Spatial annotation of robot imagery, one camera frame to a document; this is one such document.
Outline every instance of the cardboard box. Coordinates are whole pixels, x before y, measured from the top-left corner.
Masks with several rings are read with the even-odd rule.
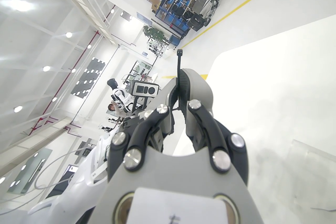
[[[156,10],[159,8],[161,0],[149,0],[149,1],[152,3],[151,9],[156,12]]]

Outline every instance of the white cable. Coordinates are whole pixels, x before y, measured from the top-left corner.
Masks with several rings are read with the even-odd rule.
[[[13,211],[15,211],[15,210],[17,210],[17,209],[19,209],[19,208],[21,208],[21,207],[27,205],[30,201],[34,200],[36,197],[38,197],[38,196],[41,195],[42,193],[43,193],[43,191],[41,191],[39,194],[37,194],[34,198],[30,199],[29,201],[25,202],[24,204],[22,204],[22,205],[20,205],[20,206],[18,206],[18,207],[16,207],[16,208],[14,208],[14,209],[12,209],[12,210],[10,210],[10,211],[0,213],[0,216],[1,216],[1,215],[5,215],[5,214],[10,213],[10,212],[13,212]]]
[[[52,161],[52,162],[51,162],[51,163],[50,163],[44,170],[46,170],[50,165],[52,165],[55,161],[59,160],[60,158],[65,157],[65,156],[68,155],[68,154],[71,154],[71,153],[74,153],[74,152],[77,152],[77,151],[80,151],[80,150],[84,150],[84,149],[87,149],[87,147],[79,148],[79,149],[77,149],[77,150],[75,150],[75,151],[66,153],[65,155],[63,155],[63,156],[61,156],[61,157],[55,159],[54,161]],[[58,184],[60,184],[60,183],[66,182],[66,181],[68,181],[68,184],[69,184],[69,183],[70,183],[70,180],[72,179],[72,176],[73,176],[73,175],[72,175],[70,178],[68,178],[68,179],[66,179],[66,180],[59,181],[58,183],[55,183],[55,184],[52,184],[52,185],[49,185],[49,186],[42,185],[42,186],[44,186],[44,187],[38,187],[38,186],[36,185],[37,180],[38,180],[38,178],[41,176],[41,174],[44,172],[44,170],[43,170],[43,171],[36,177],[36,179],[35,179],[35,183],[34,183],[34,189],[32,189],[31,191],[28,191],[28,192],[26,192],[26,193],[24,193],[24,194],[20,194],[20,195],[14,197],[14,198],[12,198],[12,199],[5,200],[4,202],[0,202],[0,204],[3,204],[3,203],[6,203],[6,202],[9,202],[9,201],[12,201],[12,200],[14,200],[14,199],[16,199],[16,198],[19,198],[19,197],[23,196],[23,195],[26,195],[26,194],[28,194],[28,193],[31,193],[32,191],[34,191],[34,190],[36,190],[36,189],[37,189],[37,190],[42,190],[42,189],[50,188],[50,187],[53,187],[53,186],[55,186],[55,185],[58,185]],[[10,211],[0,213],[0,216],[1,216],[1,215],[5,215],[5,214],[10,213],[10,212],[13,212],[13,211],[15,211],[15,210],[17,210],[17,209],[23,207],[24,205],[27,205],[29,202],[31,202],[32,200],[34,200],[37,196],[41,195],[42,193],[43,193],[43,191],[41,191],[41,192],[40,192],[39,194],[37,194],[34,198],[30,199],[30,200],[27,201],[26,203],[24,203],[24,204],[22,204],[22,205],[20,205],[20,206],[18,206],[18,207],[16,207],[16,208],[14,208],[14,209],[12,209],[12,210],[10,210]]]
[[[49,188],[49,187],[52,187],[52,186],[54,186],[54,185],[59,184],[60,182],[55,183],[55,184],[53,184],[53,185],[49,185],[49,186],[47,186],[47,187],[38,187],[38,186],[37,186],[37,181],[38,181],[38,179],[40,178],[40,176],[42,175],[42,173],[43,173],[44,171],[46,171],[47,168],[48,168],[50,165],[52,165],[54,162],[58,161],[60,158],[63,158],[63,157],[65,157],[65,156],[69,155],[69,154],[75,153],[75,152],[77,152],[77,151],[85,150],[85,149],[87,149],[87,147],[79,148],[79,149],[77,149],[77,150],[74,150],[74,151],[71,151],[71,152],[69,152],[69,153],[66,153],[66,154],[64,154],[63,156],[60,156],[59,158],[57,158],[57,159],[55,159],[54,161],[52,161],[52,162],[51,162],[49,165],[47,165],[47,167],[46,167],[45,169],[43,169],[43,170],[38,174],[38,176],[36,177],[36,179],[35,179],[35,183],[34,183],[34,187],[35,187],[35,189],[46,189],[46,188]]]

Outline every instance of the red pipe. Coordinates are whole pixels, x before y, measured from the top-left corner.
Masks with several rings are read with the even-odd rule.
[[[44,124],[47,124],[48,122],[49,122],[49,123],[54,123],[54,122],[52,122],[52,121],[47,120]],[[70,130],[71,130],[70,127],[65,126],[64,128],[67,130],[67,133],[68,133],[69,135],[74,135],[74,134],[71,134],[71,133],[70,133]]]
[[[97,36],[97,34],[99,34],[98,31],[95,32],[95,35],[91,38],[91,40],[90,40],[90,42],[89,42],[88,45],[90,45],[90,44],[92,43],[92,41],[93,41],[94,38]],[[72,67],[72,69],[74,69],[74,68],[77,66],[78,62],[79,62],[80,59],[83,57],[83,55],[85,54],[86,50],[87,50],[87,47],[86,47],[85,50],[82,52],[82,54],[80,55],[79,59],[76,61],[75,65]],[[60,87],[58,88],[58,90],[56,91],[54,97],[56,97],[56,95],[60,92],[61,88],[63,87],[63,85],[65,84],[66,80],[69,78],[70,75],[71,75],[71,72],[66,76],[65,80],[62,82],[61,86],[60,86]],[[43,111],[42,115],[46,113],[46,111],[47,111],[47,109],[49,108],[49,106],[50,106],[51,103],[52,103],[52,101],[50,101],[50,103],[48,104],[48,106],[46,107],[46,109]],[[31,135],[31,133],[32,133],[34,130],[36,130],[36,126],[37,126],[37,124],[38,124],[41,120],[42,120],[42,118],[40,118],[40,119],[35,123],[34,127],[31,128],[32,130],[30,131],[29,135]]]

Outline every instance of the silver bolt head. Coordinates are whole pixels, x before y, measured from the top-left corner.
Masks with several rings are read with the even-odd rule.
[[[160,114],[165,114],[168,111],[168,107],[164,104],[161,104],[156,108],[156,111]]]
[[[237,148],[243,148],[245,146],[245,141],[239,134],[232,134],[231,141],[233,145],[236,146]]]
[[[201,107],[201,102],[197,99],[189,101],[189,106],[192,110],[198,110]]]
[[[140,162],[141,152],[138,149],[133,148],[125,154],[123,164],[126,169],[130,170],[137,167]]]
[[[217,167],[217,169],[221,171],[227,171],[231,167],[231,159],[228,153],[223,150],[217,150],[212,155],[212,160]]]
[[[124,143],[125,138],[126,138],[126,134],[124,132],[118,132],[115,135],[113,135],[112,143],[113,145],[116,145],[116,146],[121,145]]]
[[[144,113],[144,119],[146,120],[153,112],[154,110],[146,110]]]

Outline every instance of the potted plant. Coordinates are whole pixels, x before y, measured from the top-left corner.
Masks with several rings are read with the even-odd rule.
[[[164,35],[163,31],[154,28],[154,27],[150,27],[150,26],[144,26],[143,28],[143,32],[145,34],[145,36],[147,36],[150,39],[156,40],[159,43],[162,44],[167,44],[167,39],[166,36]]]

